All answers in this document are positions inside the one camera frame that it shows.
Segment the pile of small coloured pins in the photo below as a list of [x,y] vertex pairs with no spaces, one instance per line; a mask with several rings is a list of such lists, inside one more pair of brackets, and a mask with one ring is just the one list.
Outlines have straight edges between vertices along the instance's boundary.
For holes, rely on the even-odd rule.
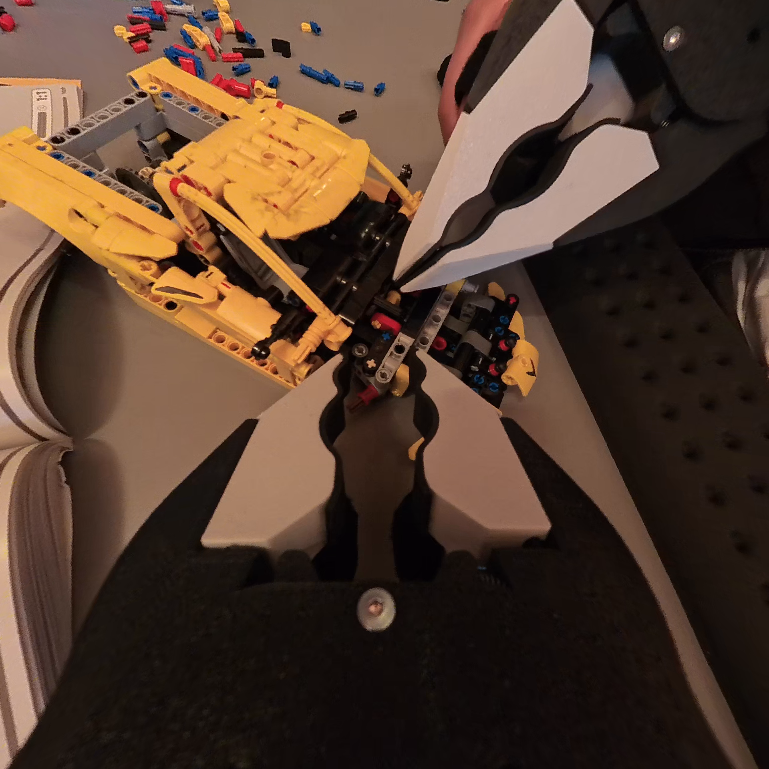
[[137,89],[178,91],[195,101],[207,91],[224,120],[247,111],[289,115],[357,129],[362,119],[386,117],[395,105],[392,77],[381,66],[342,65],[318,44],[336,39],[301,33],[272,49],[217,42],[195,13],[159,13],[167,2],[2,2],[2,77],[74,80],[91,111]]

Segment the person's pale trousers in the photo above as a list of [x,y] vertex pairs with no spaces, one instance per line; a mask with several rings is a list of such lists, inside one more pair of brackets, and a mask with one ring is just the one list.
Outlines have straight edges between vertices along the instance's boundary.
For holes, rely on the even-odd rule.
[[752,354],[768,370],[768,250],[735,252],[731,278],[737,321]]

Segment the yellow brick car model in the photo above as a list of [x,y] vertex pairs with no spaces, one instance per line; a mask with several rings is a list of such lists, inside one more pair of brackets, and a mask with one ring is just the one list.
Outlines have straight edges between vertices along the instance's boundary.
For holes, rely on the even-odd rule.
[[463,279],[399,287],[422,193],[368,144],[262,82],[198,78],[191,60],[129,74],[132,92],[46,138],[2,135],[2,204],[62,236],[139,306],[284,389],[336,353],[365,404],[409,389],[429,354],[501,405],[539,353],[514,293]]

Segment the instruction booklet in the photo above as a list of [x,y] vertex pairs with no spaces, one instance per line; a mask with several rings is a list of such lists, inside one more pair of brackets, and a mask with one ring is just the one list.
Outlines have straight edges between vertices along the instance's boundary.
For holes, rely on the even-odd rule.
[[62,236],[2,201],[1,759],[37,724],[72,648],[72,441],[46,405],[35,343]]

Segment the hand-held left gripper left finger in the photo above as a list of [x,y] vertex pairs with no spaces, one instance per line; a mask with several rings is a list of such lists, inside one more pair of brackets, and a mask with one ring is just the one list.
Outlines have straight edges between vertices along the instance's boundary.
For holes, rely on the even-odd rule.
[[260,414],[201,537],[204,547],[256,547],[274,563],[303,552],[323,580],[354,577],[358,515],[334,447],[350,384],[351,361],[337,354]]

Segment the grey desk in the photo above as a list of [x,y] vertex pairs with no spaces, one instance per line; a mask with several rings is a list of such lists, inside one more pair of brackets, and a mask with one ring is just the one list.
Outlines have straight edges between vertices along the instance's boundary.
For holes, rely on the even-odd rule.
[[[80,79],[85,114],[129,92],[126,74],[180,41],[176,26],[138,55],[115,37],[132,2],[36,2],[12,11],[2,75]],[[436,72],[454,48],[467,2],[232,2],[265,58],[257,78],[280,78],[289,104],[331,123],[358,111],[350,133],[390,169],[427,188],[443,150]],[[578,483],[636,557],[676,640],[690,686],[735,767],[755,761],[727,712],[678,596],[610,455],[522,264],[489,277],[517,293],[542,372],[502,411]],[[149,514],[245,419],[284,389],[136,305],[103,268],[62,257],[40,316],[37,373],[44,400],[74,450],[73,629]]]

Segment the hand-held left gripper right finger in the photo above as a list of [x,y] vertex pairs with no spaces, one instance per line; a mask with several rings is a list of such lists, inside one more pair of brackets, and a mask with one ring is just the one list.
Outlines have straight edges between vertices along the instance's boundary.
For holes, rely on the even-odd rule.
[[422,439],[391,541],[398,579],[428,582],[450,554],[492,554],[545,539],[552,524],[498,409],[428,354],[412,360],[413,421]]

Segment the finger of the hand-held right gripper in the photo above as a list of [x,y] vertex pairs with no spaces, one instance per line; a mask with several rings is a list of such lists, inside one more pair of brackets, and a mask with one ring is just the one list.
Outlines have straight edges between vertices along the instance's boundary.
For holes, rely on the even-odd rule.
[[455,130],[401,246],[397,281],[444,281],[429,271],[428,257],[464,238],[472,220],[492,205],[489,194],[513,145],[531,131],[557,124],[583,96],[594,26],[577,2],[557,2],[538,21],[515,54],[500,29],[495,42],[502,56],[489,52],[490,88]]
[[645,131],[603,123],[584,134],[541,190],[492,212],[471,235],[404,278],[406,292],[440,287],[552,250],[555,242],[659,168]]

